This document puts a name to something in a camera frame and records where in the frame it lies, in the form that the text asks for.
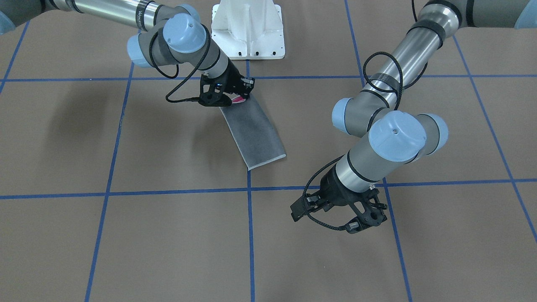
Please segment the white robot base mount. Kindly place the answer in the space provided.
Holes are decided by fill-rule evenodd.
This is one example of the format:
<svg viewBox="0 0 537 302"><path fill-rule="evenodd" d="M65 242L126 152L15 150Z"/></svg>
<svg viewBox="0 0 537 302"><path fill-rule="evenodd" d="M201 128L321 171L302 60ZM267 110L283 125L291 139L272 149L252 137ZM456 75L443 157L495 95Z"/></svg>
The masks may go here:
<svg viewBox="0 0 537 302"><path fill-rule="evenodd" d="M272 0L221 0L212 7L212 39L231 60L286 55L282 8Z"/></svg>

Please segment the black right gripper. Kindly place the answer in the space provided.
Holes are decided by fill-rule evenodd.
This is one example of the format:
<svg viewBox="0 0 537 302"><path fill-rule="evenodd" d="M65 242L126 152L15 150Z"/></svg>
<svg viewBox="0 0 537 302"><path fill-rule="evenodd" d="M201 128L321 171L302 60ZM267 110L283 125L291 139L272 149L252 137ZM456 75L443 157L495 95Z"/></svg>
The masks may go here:
<svg viewBox="0 0 537 302"><path fill-rule="evenodd" d="M255 86L255 78L240 74L234 63L228 63L222 75L227 76L227 87L225 94L235 94L246 101Z"/></svg>

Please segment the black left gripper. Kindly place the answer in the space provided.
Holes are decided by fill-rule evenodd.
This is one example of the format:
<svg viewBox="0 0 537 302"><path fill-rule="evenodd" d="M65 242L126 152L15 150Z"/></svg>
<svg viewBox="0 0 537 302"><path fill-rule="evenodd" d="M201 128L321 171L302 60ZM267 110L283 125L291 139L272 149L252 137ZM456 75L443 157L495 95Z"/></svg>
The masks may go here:
<svg viewBox="0 0 537 302"><path fill-rule="evenodd" d="M369 185L362 192L345 187L335 170L329 170L321 179L320 189L313 194L303 193L291 206L291 217L298 222L302 217L320 209L328 211L335 206L349 205L356 214L380 214L378 189Z"/></svg>

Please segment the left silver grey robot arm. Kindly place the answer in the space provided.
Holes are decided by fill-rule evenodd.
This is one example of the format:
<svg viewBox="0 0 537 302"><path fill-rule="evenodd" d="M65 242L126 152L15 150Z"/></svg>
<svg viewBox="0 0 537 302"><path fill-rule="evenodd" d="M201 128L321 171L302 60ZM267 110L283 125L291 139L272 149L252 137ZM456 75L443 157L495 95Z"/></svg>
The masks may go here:
<svg viewBox="0 0 537 302"><path fill-rule="evenodd" d="M448 128L434 114L399 110L403 92L423 75L428 60L458 29L536 27L535 0L430 0L393 53L377 52L387 61L354 98L339 100L332 111L334 127L359 138L346 154L327 164L320 189L303 191L291 206L299 221L319 210L349 206L355 217L343 226L319 225L356 233L387 220L376 183L395 169L429 156L445 145Z"/></svg>

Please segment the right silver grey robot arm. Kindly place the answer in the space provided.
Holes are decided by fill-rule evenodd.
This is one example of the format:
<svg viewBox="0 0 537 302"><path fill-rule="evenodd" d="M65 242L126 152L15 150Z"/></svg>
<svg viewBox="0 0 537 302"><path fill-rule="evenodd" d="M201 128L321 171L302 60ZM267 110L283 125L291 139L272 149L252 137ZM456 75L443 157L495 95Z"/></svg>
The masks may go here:
<svg viewBox="0 0 537 302"><path fill-rule="evenodd" d="M142 68L179 67L199 71L200 93L186 98L206 107L229 107L247 100L255 80L240 74L212 39L199 13L188 4L167 6L154 0L2 0L1 33L6 34L48 11L75 11L135 27L127 53Z"/></svg>

